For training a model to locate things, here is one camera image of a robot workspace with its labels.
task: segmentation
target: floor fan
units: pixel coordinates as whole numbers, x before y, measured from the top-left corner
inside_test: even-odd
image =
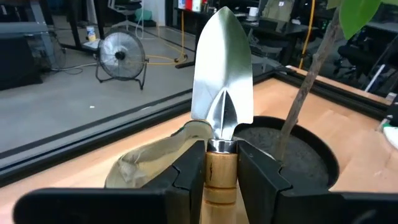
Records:
[[[143,90],[149,59],[145,56],[141,41],[132,32],[124,29],[113,29],[108,32],[104,40],[99,42],[97,62],[95,77],[100,83],[112,79],[134,80]],[[99,66],[110,78],[100,79]],[[144,72],[143,76],[138,79],[141,72]]]

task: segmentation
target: table surface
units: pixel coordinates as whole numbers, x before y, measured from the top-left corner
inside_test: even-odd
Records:
[[[366,26],[398,34],[398,23],[396,22],[368,22]]]
[[[297,88],[276,79],[254,87],[256,115],[285,118]],[[174,133],[184,114],[120,141],[22,179],[0,189],[0,220],[12,223],[12,208],[23,194],[43,187],[103,187],[113,163],[123,154]],[[379,121],[309,94],[299,124],[322,138],[335,153],[340,177],[331,190],[398,192],[398,150],[375,131]],[[238,223],[248,223],[241,196]]]
[[[271,34],[281,35],[281,36],[302,34],[302,33],[308,31],[308,26],[306,26],[306,25],[294,24],[291,22],[284,22],[284,21],[277,21],[277,20],[272,20],[271,22],[278,23],[278,26],[276,29],[259,26],[258,22],[244,21],[244,22],[242,22],[242,25],[249,27],[249,28],[253,28],[254,30],[257,30],[259,32],[271,33]]]
[[[193,12],[193,11],[187,10],[187,9],[180,9],[178,7],[175,7],[174,9],[178,10],[178,11],[184,11],[184,12],[187,12],[190,14],[194,14],[194,15],[197,15],[200,17],[206,17],[208,19],[212,16],[212,14],[207,14],[207,13],[203,13],[203,12]],[[271,29],[268,27],[261,27],[261,26],[259,26],[258,21],[256,21],[256,22],[242,21],[241,23],[242,23],[242,26],[244,26],[244,27],[253,28],[254,30],[258,30],[260,32],[271,33],[271,34],[275,34],[275,35],[279,35],[279,36],[300,34],[300,33],[308,31],[308,26],[306,26],[306,25],[294,24],[291,22],[284,22],[284,21],[277,21],[277,20],[272,20],[272,22],[279,23],[277,26],[278,27],[277,30]]]

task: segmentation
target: fan stand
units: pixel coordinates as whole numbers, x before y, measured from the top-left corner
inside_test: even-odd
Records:
[[[129,78],[129,79],[121,80],[121,81],[134,80],[134,81],[138,82],[140,90],[143,90],[143,89],[144,89],[144,84],[145,84],[145,77],[146,77],[146,74],[147,74],[147,65],[148,65],[148,62],[149,62],[149,58],[146,58],[146,59],[144,60],[144,71],[143,71],[144,74],[143,74],[143,76],[142,76],[142,80],[140,80],[140,79],[138,79],[138,78]],[[106,81],[110,81],[110,80],[115,79],[114,77],[101,79],[101,78],[98,76],[98,67],[99,67],[99,66],[100,66],[100,57],[97,57],[97,66],[96,66],[96,69],[95,69],[95,78],[96,78],[100,83],[103,83],[103,82],[106,82]]]

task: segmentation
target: metal ferrule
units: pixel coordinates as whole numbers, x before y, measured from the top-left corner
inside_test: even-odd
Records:
[[[215,153],[236,153],[236,141],[228,141],[222,139],[210,139],[207,142],[207,151]]]

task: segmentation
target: plant stem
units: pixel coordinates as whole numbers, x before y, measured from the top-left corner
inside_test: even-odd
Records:
[[[293,127],[298,122],[298,116],[303,106],[304,100],[308,95],[318,73],[321,69],[322,64],[324,63],[326,57],[329,55],[330,50],[335,43],[337,35],[341,31],[340,23],[339,23],[339,11],[340,8],[337,7],[336,11],[333,15],[331,22],[326,29],[325,36],[317,50],[317,52],[313,55],[313,61],[308,70],[307,76],[305,77],[298,93],[293,101],[292,107],[287,115],[286,121],[282,127],[280,132],[280,137],[278,139],[275,151],[275,159],[283,163],[287,141],[289,140],[290,132]]]

